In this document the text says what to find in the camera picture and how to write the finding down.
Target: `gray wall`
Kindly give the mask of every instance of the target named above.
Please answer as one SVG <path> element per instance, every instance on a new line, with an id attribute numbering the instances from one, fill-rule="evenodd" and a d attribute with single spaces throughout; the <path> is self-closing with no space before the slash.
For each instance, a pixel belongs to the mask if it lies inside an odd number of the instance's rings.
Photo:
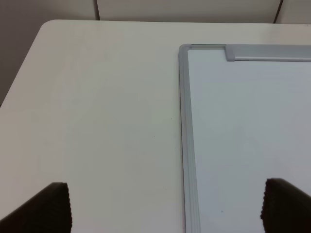
<path id="1" fill-rule="evenodd" d="M 0 104 L 41 25 L 52 19 L 95 19 L 94 2 L 0 0 Z"/>
<path id="2" fill-rule="evenodd" d="M 280 0 L 97 0 L 101 20 L 273 23 Z"/>
<path id="3" fill-rule="evenodd" d="M 277 23 L 311 24 L 311 0 L 284 0 Z"/>

